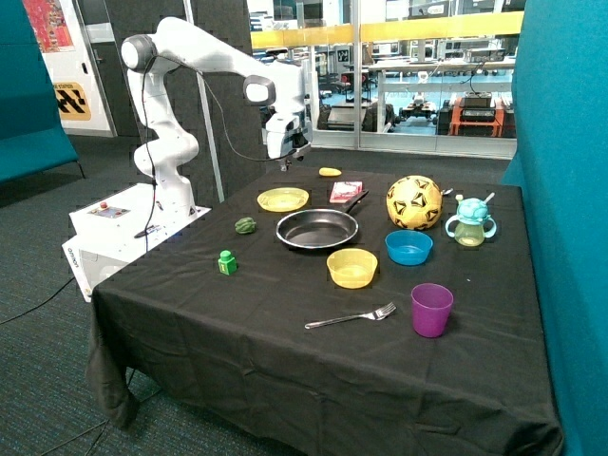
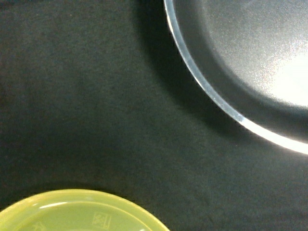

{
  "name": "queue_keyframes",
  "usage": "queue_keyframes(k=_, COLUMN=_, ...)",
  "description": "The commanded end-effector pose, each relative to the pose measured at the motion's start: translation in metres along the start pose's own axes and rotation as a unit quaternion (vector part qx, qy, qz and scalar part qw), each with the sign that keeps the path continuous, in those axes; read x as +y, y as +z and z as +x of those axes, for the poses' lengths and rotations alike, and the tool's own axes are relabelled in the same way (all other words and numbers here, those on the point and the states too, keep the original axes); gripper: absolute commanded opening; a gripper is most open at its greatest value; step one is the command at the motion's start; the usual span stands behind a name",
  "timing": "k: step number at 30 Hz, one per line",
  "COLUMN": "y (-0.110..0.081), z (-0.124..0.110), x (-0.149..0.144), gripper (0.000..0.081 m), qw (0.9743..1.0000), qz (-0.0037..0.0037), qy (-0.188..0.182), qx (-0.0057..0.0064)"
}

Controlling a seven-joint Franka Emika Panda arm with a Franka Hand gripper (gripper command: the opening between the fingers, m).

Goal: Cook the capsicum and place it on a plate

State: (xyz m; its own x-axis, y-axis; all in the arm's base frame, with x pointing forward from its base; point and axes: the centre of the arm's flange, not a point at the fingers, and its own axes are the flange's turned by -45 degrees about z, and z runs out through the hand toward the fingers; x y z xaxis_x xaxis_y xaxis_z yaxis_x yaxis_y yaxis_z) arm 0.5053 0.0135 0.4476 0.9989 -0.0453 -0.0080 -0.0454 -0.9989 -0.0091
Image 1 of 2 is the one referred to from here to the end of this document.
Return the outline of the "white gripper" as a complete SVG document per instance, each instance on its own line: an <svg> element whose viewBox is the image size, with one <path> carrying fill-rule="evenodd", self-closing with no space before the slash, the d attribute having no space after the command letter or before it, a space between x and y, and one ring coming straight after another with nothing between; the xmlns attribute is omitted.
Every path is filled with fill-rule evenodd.
<svg viewBox="0 0 608 456"><path fill-rule="evenodd" d="M269 159L282 159L298 155L313 140L313 125L304 114L275 113L265 125L267 154ZM280 170L292 166L291 159L279 161Z"/></svg>

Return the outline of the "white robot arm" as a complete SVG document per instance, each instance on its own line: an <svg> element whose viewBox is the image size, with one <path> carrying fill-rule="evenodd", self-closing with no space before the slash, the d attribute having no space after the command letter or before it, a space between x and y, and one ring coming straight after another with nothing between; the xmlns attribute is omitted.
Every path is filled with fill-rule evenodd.
<svg viewBox="0 0 608 456"><path fill-rule="evenodd" d="M313 127L306 114L302 66L276 60L263 64L184 20L162 19L156 32L123 41L127 81L142 124L155 140L134 155L138 168L157 184L156 199L164 219L190 219L197 210L189 179L178 168L199 153L196 138L178 123L165 88L165 75L178 67L198 73L235 73L243 77L243 95L250 105L269 106L265 124L268 157L285 165L310 148Z"/></svg>

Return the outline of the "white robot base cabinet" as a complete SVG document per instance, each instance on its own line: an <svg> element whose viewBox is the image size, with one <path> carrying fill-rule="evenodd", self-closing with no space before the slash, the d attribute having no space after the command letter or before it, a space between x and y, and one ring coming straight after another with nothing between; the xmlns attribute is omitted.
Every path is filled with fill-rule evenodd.
<svg viewBox="0 0 608 456"><path fill-rule="evenodd" d="M161 195L159 186L137 183L69 214L75 236L63 251L86 302L95 286L209 212Z"/></svg>

